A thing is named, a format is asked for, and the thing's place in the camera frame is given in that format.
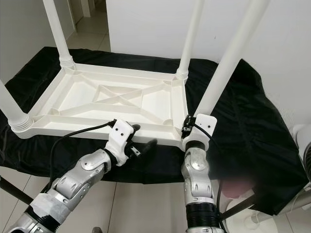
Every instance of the white plastic bracket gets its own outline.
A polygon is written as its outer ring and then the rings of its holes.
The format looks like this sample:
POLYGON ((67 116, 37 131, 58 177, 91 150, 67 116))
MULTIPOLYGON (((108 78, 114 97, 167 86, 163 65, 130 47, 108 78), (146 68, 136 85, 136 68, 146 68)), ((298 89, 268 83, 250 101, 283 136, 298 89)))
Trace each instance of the white plastic bracket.
POLYGON ((117 120, 109 134, 105 149, 109 150, 117 158, 117 166, 122 166, 128 159, 124 153, 124 148, 127 139, 133 132, 134 129, 131 125, 124 120, 117 120))
MULTIPOLYGON (((213 135, 215 127, 216 127, 217 119, 213 116, 208 116, 204 114, 198 114, 196 116, 195 124, 200 126, 203 130, 205 130, 209 135, 213 135)), ((200 141, 205 146, 205 151, 208 150, 208 142, 209 138, 198 128, 194 127, 191 130, 189 136, 185 137, 182 141, 182 149, 186 150, 186 144, 190 141, 200 141)))

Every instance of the metal rod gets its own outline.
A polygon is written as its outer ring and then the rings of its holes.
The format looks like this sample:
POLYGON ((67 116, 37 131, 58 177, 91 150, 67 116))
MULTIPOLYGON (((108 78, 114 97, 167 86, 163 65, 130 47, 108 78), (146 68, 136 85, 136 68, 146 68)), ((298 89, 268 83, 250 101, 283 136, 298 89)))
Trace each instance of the metal rod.
POLYGON ((0 188, 29 205, 34 199, 0 176, 0 188))
POLYGON ((233 71, 242 59, 243 51, 258 26, 270 0, 251 0, 237 32, 225 51, 198 108, 198 113, 210 115, 225 89, 233 71))
MULTIPOLYGON (((278 213, 278 215, 286 214, 290 212, 291 210, 298 209, 302 206, 305 206, 307 204, 311 203, 311 190, 304 192, 300 194, 298 197, 291 200, 281 211, 278 213)), ((267 215, 265 213, 260 212, 259 214, 251 216, 251 219, 254 223, 260 223, 264 220, 267 220, 269 218, 272 218, 273 216, 267 215)))
POLYGON ((249 198, 245 199, 244 201, 242 201, 241 203, 233 206, 231 209, 223 212, 221 214, 221 219, 225 220, 226 218, 229 218, 233 215, 235 215, 236 213, 247 209, 248 207, 251 207, 254 203, 255 203, 255 195, 250 196, 249 198))
POLYGON ((183 53, 180 59, 179 68, 177 69, 176 72, 176 78, 181 80, 186 80, 188 78, 188 67, 190 63, 193 44, 200 24, 203 6, 204 0, 195 1, 183 53))
POLYGON ((43 0, 50 27, 59 53, 59 61, 62 67, 73 67, 74 62, 66 44, 64 33, 58 18, 54 0, 43 0))

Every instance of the black stand leg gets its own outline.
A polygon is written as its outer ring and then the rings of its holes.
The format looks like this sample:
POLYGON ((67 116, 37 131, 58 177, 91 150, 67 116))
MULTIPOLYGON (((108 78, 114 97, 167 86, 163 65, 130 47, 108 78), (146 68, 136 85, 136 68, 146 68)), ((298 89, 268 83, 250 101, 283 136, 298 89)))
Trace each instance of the black stand leg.
POLYGON ((29 205, 33 199, 0 176, 0 188, 29 205))
POLYGON ((248 207, 251 207, 254 203, 255 203, 255 195, 252 195, 249 198, 242 201, 241 203, 233 206, 231 209, 223 212, 221 214, 221 219, 225 220, 226 218, 229 218, 229 217, 235 215, 236 213, 238 213, 242 210, 245 210, 248 207))

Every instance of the white tape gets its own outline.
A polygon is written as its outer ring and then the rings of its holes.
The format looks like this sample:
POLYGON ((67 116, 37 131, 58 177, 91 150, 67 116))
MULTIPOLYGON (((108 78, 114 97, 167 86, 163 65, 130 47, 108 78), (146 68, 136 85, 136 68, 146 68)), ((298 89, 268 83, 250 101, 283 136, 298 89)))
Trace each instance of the white tape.
POLYGON ((67 206, 48 193, 40 193, 30 205, 39 217, 50 215, 59 224, 62 224, 70 214, 67 206))

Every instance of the black cable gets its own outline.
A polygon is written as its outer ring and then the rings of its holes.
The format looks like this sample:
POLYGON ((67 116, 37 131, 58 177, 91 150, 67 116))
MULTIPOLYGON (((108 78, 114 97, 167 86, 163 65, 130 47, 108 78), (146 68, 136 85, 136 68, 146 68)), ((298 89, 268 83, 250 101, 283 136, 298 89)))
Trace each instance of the black cable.
MULTIPOLYGON (((212 138, 212 136, 208 132, 206 132, 204 129, 202 129, 200 126, 198 126, 196 124, 194 124, 194 127, 196 127, 202 133, 204 133, 214 143, 214 145, 216 146, 219 154, 222 154, 222 150, 220 149, 220 146, 218 145, 218 143, 214 140, 214 138, 212 138)), ((219 188, 218 188, 218 192, 217 192, 217 199, 216 199, 216 211, 217 211, 217 214, 218 214, 218 217, 219 217, 220 227, 223 229, 224 233, 227 233, 227 231, 225 230, 225 226, 223 224, 223 221, 221 220, 221 213, 220 213, 220 210, 219 210, 220 196, 221 196, 221 193, 222 193, 222 188, 223 188, 223 182, 220 180, 219 188)))
POLYGON ((220 209, 219 209, 219 206, 220 206, 220 196, 221 196, 221 193, 222 193, 222 188, 223 188, 223 181, 220 180, 219 181, 219 188, 218 188, 218 192, 217 192, 217 199, 216 199, 216 211, 217 211, 217 214, 218 214, 218 217, 219 217, 220 227, 223 229, 224 233, 227 233, 226 230, 225 230, 225 226, 223 224, 223 221, 221 220, 221 213, 220 213, 220 209))
POLYGON ((197 129, 199 129, 202 133, 204 133, 213 143, 214 145, 216 146, 219 154, 222 154, 222 150, 220 149, 220 146, 218 145, 218 143, 214 140, 214 138, 212 138, 212 136, 206 132, 204 129, 202 129, 200 126, 194 124, 194 127, 196 127, 197 129))
POLYGON ((48 185, 47 190, 49 190, 52 187, 52 183, 54 181, 54 152, 55 152, 55 148, 58 145, 58 143, 61 142, 64 138, 68 138, 68 137, 74 136, 74 135, 79 134, 79 133, 84 133, 86 131, 100 129, 100 128, 103 128, 103 127, 106 127, 106 126, 112 126, 113 127, 114 123, 115 123, 115 121, 110 121, 110 122, 108 122, 106 124, 95 126, 95 127, 91 127, 91 128, 86 128, 86 129, 83 129, 83 130, 78 130, 78 131, 69 133, 69 134, 59 138, 53 144, 52 149, 51 149, 51 153, 50 153, 50 181, 49 181, 49 185, 48 185))

